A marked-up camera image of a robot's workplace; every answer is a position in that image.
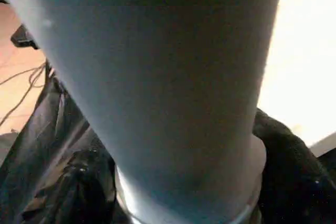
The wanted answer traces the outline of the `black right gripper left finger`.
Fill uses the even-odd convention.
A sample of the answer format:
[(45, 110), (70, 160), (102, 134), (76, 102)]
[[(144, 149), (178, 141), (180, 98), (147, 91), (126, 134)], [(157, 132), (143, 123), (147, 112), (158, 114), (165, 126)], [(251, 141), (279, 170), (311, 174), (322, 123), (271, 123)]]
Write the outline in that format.
[(114, 162), (93, 130), (19, 135), (23, 179), (16, 223), (111, 223)]

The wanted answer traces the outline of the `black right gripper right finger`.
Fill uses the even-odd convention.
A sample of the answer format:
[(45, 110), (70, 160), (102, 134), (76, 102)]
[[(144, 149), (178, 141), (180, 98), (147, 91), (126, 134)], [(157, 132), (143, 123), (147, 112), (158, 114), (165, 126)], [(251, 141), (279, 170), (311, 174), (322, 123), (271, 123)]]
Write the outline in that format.
[(258, 200), (263, 223), (335, 223), (335, 181), (303, 140), (261, 109), (254, 135), (266, 148)]

